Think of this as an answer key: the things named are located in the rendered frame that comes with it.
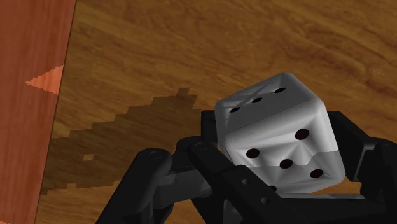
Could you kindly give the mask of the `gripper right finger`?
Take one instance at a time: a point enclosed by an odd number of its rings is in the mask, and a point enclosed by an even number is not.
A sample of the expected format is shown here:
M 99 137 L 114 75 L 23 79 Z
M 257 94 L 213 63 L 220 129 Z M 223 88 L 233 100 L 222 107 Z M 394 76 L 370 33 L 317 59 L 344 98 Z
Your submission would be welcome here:
M 340 111 L 328 116 L 349 181 L 366 199 L 397 206 L 397 143 L 369 136 Z

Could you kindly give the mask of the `white die with black dots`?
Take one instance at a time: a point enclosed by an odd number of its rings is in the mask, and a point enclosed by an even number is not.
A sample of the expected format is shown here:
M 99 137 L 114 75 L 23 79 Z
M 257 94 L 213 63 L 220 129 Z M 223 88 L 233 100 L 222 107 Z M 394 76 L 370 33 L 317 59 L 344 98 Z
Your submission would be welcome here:
M 293 74 L 236 92 L 214 113 L 221 151 L 277 192 L 312 193 L 344 180 L 326 106 Z

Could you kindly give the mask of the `brown wooden table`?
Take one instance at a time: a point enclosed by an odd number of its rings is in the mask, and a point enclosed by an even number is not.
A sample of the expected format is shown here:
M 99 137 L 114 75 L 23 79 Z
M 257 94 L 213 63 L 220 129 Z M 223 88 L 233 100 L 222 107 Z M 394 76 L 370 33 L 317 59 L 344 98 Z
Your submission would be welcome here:
M 397 142 L 397 0 L 77 0 L 35 224 L 95 224 L 137 152 L 283 71 Z

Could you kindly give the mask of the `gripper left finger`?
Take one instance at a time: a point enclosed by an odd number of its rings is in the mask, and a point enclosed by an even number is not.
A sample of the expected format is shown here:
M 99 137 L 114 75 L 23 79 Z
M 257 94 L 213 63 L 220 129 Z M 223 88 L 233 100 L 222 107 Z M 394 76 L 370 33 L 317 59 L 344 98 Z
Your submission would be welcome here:
M 213 110 L 201 112 L 201 135 L 180 140 L 174 153 L 140 151 L 95 224 L 164 224 L 176 202 L 191 200 L 208 224 L 298 224 L 298 213 L 245 165 L 217 148 Z

